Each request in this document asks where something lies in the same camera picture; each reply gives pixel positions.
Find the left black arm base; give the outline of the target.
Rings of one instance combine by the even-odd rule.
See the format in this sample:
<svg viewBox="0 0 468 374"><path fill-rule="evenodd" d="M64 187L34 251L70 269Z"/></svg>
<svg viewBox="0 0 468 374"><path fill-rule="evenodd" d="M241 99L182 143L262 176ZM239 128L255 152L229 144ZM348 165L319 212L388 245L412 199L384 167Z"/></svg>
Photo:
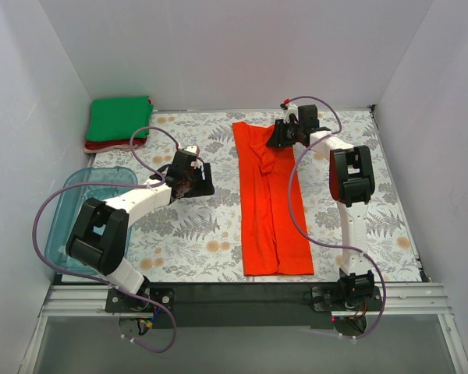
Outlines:
<svg viewBox="0 0 468 374"><path fill-rule="evenodd" d="M142 297L159 302L172 311L175 290L173 288L146 288ZM105 311L114 313L153 312L154 306L148 302L125 295L115 288L110 288L106 298Z"/></svg>

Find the orange t-shirt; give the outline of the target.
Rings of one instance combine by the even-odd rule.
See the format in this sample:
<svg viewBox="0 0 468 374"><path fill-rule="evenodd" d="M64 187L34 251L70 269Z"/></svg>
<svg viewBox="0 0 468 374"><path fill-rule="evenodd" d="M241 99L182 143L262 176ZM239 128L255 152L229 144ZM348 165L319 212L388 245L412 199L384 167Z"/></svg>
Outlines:
<svg viewBox="0 0 468 374"><path fill-rule="evenodd" d="M273 127L232 125L239 158L241 247L247 276L314 274L293 148L269 148Z"/></svg>

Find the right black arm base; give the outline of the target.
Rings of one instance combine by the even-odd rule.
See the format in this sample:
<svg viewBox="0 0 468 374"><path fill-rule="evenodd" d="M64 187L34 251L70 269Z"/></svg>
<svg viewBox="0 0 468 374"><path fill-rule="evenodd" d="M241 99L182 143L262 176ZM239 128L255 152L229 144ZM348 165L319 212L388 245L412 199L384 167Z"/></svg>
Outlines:
<svg viewBox="0 0 468 374"><path fill-rule="evenodd" d="M312 287L303 293L303 302L315 312L378 312L383 305L379 289L365 299L345 299L330 287Z"/></svg>

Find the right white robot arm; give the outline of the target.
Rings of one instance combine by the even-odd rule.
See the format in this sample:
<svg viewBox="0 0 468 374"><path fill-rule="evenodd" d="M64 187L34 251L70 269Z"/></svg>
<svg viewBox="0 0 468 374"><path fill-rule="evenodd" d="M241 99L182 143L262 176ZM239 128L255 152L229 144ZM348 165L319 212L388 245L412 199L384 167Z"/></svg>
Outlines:
<svg viewBox="0 0 468 374"><path fill-rule="evenodd" d="M314 104L297 106L287 100L281 108L284 118L275 121L267 146L285 148L300 143L324 157L329 164L329 191L340 216L339 279L330 286L315 288L312 299L319 310L329 310L333 305L358 308L373 298L375 291L372 265L367 257L366 218L375 190L370 149L349 144L337 132L321 126Z"/></svg>

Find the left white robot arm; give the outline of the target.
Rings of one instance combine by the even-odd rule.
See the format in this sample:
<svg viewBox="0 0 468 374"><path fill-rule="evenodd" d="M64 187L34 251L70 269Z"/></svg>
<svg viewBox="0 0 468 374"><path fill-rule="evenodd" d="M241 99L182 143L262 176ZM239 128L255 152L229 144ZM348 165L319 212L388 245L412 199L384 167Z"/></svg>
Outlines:
<svg viewBox="0 0 468 374"><path fill-rule="evenodd" d="M145 288L147 278L125 258L128 229L178 199L214 194L211 165L199 161L199 153L197 146L177 150L162 185L154 184L158 176L153 175L143 188L106 200L86 200L73 225L66 255L123 289L123 301L135 312L149 306L151 294Z"/></svg>

